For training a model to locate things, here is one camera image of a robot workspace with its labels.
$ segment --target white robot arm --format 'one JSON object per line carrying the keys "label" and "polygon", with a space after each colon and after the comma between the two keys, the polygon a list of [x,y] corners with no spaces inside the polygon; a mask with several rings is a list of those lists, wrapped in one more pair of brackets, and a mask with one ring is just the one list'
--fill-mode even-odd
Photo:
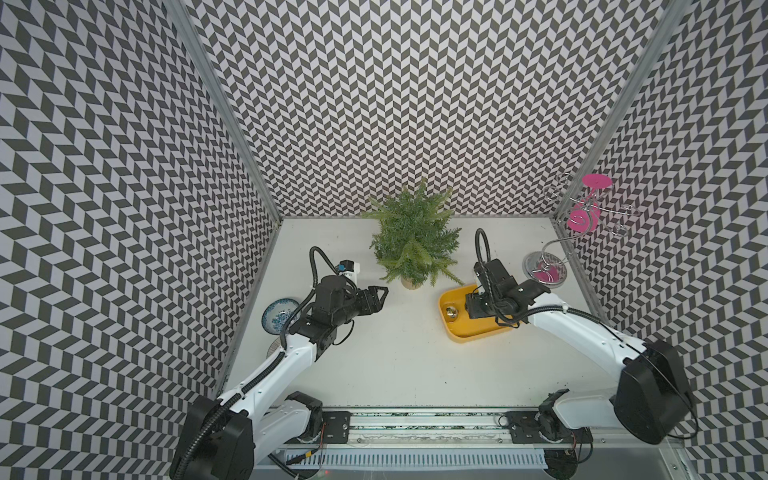
{"label": "white robot arm", "polygon": [[[249,475],[256,462],[286,441],[316,440],[322,423],[320,401],[296,392],[267,412],[333,344],[339,325],[381,310],[387,289],[357,289],[356,263],[345,260],[334,267],[316,247],[310,259],[315,251],[335,275],[318,285],[312,260],[313,290],[296,309],[298,321],[289,319],[283,327],[281,347],[216,401],[199,398],[190,407],[171,464],[174,480],[247,478],[244,473]],[[479,247],[477,251],[475,272],[481,288],[467,296],[470,318],[495,316],[499,324],[525,322],[546,330],[585,354],[618,384],[612,389],[551,394],[537,415],[538,432],[547,442],[570,438],[584,427],[623,426],[645,442],[658,443],[692,409],[682,362],[671,346],[649,344],[605,326],[533,280],[518,285],[498,260],[484,262]],[[309,304],[315,294],[316,301]]]}
{"label": "white robot arm", "polygon": [[[334,273],[319,283],[315,253]],[[339,326],[379,312],[389,291],[382,286],[357,288],[359,265],[344,260],[334,266],[317,247],[310,249],[310,266],[312,291],[283,326],[280,347],[217,400],[199,397],[190,406],[170,467],[174,480],[248,478],[257,462],[288,440],[317,440],[323,423],[321,401],[295,392],[267,412],[290,383],[331,347]]]}

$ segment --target red wire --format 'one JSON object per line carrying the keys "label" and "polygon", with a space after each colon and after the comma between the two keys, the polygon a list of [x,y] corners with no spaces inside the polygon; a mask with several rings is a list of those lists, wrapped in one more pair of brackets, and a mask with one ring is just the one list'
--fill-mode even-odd
{"label": "red wire", "polygon": [[317,468],[323,467],[323,436],[326,434],[326,424],[323,423],[323,427],[320,429],[320,446],[317,448],[318,453],[320,454],[320,461],[317,465]]}

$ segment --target blue and white plate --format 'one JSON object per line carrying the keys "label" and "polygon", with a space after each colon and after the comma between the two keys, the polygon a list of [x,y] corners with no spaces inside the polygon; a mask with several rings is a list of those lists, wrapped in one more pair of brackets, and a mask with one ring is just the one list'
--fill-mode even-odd
{"label": "blue and white plate", "polygon": [[267,333],[280,335],[280,330],[293,311],[299,307],[299,302],[292,298],[281,298],[272,302],[261,316],[261,326]]}

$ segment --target artificial plant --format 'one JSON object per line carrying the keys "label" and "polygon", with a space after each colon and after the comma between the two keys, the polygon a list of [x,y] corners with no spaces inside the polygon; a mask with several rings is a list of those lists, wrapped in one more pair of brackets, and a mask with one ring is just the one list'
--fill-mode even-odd
{"label": "artificial plant", "polygon": [[439,274],[461,284],[449,266],[456,264],[450,256],[458,248],[460,228],[447,228],[453,210],[443,210],[451,197],[451,189],[434,195],[426,194],[422,182],[416,191],[407,188],[398,197],[389,197],[380,203],[371,199],[376,210],[363,214],[364,218],[379,221],[381,231],[373,236],[371,248],[376,252],[379,265],[386,268],[382,280],[391,282],[397,277],[421,286],[427,279],[435,285]]}

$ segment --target black and white pattern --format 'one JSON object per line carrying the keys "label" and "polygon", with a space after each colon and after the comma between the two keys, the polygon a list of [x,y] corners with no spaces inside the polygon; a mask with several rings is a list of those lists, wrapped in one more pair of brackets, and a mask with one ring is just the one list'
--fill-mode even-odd
{"label": "black and white pattern", "polygon": [[768,478],[767,15],[694,2],[598,165],[641,215],[579,246],[609,317],[684,354],[712,479]]}
{"label": "black and white pattern", "polygon": [[546,214],[666,0],[187,0],[285,215],[454,187],[458,214]]}
{"label": "black and white pattern", "polygon": [[0,478],[162,475],[273,223],[157,0],[0,2],[0,48]]}

